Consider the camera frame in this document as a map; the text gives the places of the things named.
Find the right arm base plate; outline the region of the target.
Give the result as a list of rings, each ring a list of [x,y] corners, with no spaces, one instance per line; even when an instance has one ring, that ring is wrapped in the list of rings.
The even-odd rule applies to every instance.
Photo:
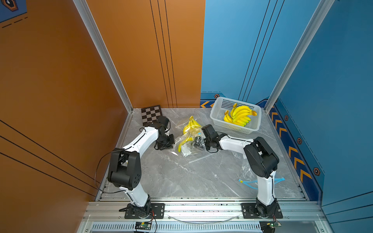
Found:
[[[277,202],[269,206],[261,203],[242,203],[241,211],[245,219],[275,218],[282,219],[283,214]]]

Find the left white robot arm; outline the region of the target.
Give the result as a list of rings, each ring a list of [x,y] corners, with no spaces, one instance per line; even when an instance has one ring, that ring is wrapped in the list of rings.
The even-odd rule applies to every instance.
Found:
[[[174,136],[168,133],[169,119],[160,116],[155,123],[147,123],[131,143],[111,152],[108,181],[123,191],[130,199],[125,211],[139,218],[151,214],[151,199],[140,184],[141,157],[151,144],[156,150],[173,148]]]

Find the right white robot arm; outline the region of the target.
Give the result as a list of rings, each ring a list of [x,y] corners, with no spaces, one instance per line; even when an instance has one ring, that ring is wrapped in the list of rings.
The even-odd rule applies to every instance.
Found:
[[[279,157],[262,137],[242,139],[217,132],[212,125],[202,127],[202,136],[193,140],[193,146],[230,150],[246,156],[251,171],[257,176],[257,197],[255,203],[241,204],[245,219],[272,218],[274,221],[283,218],[282,210],[275,196],[275,174]]]

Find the yellow banana bunch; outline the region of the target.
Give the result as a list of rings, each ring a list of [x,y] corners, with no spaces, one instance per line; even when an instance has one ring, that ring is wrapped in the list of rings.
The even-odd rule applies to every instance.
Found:
[[[236,110],[236,108],[237,108],[237,103],[235,103],[234,105],[233,105],[233,107],[232,107],[232,110],[231,110],[231,112],[230,112],[230,116],[231,116],[231,118],[233,118],[234,117],[234,112],[235,112],[235,110]]]

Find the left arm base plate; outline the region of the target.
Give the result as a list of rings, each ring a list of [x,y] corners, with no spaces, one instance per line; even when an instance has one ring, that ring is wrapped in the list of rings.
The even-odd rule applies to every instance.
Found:
[[[148,203],[144,207],[128,204],[125,211],[125,219],[163,219],[165,212],[164,203]]]

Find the clear zip-top bag blue seal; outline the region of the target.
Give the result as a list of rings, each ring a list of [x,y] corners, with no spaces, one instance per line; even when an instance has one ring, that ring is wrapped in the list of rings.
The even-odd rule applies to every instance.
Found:
[[[284,177],[277,177],[277,176],[275,176],[275,179],[274,179],[275,184],[278,184],[278,183],[280,183],[282,181],[285,181]],[[257,180],[242,180],[242,179],[238,179],[238,182],[241,183],[241,184],[246,185],[247,187],[249,187],[251,189],[258,190]]]

